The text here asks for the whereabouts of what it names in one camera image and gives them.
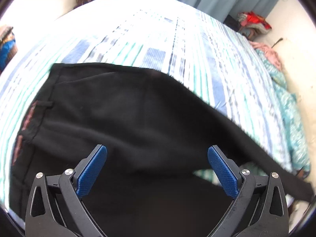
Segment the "black pants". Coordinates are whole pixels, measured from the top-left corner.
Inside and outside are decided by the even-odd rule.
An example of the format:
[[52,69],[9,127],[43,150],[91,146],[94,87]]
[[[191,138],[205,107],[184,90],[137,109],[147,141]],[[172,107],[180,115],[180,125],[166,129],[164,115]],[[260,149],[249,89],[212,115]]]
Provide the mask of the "black pants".
[[25,218],[35,175],[75,167],[98,144],[108,159],[83,199],[107,236],[207,236],[231,198],[194,175],[217,145],[245,165],[278,172],[310,201],[310,184],[281,168],[248,135],[182,84],[155,70],[55,64],[27,109],[10,172],[10,209]]

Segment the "teal floral pillow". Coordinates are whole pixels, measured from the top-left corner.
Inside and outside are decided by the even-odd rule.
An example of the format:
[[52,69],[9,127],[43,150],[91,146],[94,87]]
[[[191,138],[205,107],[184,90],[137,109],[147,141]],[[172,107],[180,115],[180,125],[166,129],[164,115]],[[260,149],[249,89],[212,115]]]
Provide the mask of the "teal floral pillow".
[[311,163],[302,118],[297,106],[296,95],[288,91],[283,72],[271,64],[261,50],[254,50],[262,60],[272,80],[285,129],[292,169],[296,175],[306,179],[311,172]]

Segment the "pink cloth on bed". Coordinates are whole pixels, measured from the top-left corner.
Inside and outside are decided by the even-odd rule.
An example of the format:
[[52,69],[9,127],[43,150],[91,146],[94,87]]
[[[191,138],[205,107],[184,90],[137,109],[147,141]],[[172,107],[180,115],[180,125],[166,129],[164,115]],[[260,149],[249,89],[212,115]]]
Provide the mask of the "pink cloth on bed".
[[261,50],[268,61],[273,64],[279,71],[282,71],[283,64],[281,62],[281,59],[279,58],[278,53],[275,50],[261,42],[249,41],[249,43],[254,49]]

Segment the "colourful clothes on drawer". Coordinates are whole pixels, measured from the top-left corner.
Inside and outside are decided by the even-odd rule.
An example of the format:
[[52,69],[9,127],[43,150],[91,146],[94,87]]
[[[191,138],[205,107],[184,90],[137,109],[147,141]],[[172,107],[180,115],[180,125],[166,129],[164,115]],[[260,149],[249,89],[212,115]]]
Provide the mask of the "colourful clothes on drawer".
[[17,53],[16,39],[12,32],[13,27],[1,26],[1,46],[0,46],[0,71],[4,71],[8,63]]

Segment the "cream padded headboard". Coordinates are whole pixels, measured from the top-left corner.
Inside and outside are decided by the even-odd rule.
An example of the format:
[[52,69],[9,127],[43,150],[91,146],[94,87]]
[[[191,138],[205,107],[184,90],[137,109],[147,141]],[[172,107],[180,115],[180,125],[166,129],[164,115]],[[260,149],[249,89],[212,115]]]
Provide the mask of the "cream padded headboard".
[[304,38],[268,38],[267,43],[281,57],[290,92],[296,95],[308,150],[315,153],[315,57],[311,42]]

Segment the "red clothes pile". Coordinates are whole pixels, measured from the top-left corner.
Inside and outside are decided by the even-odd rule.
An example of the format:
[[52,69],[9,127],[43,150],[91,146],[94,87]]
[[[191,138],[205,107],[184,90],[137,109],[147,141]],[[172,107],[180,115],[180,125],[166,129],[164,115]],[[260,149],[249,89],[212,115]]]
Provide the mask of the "red clothes pile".
[[264,17],[257,15],[253,11],[241,12],[237,15],[237,20],[240,24],[239,33],[252,41],[258,35],[266,35],[271,30],[271,25]]

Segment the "striped blue green bed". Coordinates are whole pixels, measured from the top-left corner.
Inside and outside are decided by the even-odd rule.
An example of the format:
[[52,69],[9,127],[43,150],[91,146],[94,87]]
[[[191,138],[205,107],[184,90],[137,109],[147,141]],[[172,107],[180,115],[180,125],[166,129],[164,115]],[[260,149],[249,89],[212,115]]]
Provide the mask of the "striped blue green bed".
[[1,205],[23,117],[54,63],[102,62],[155,69],[175,78],[235,122],[285,170],[294,166],[280,104],[248,40],[176,0],[96,0],[18,39],[1,74]]

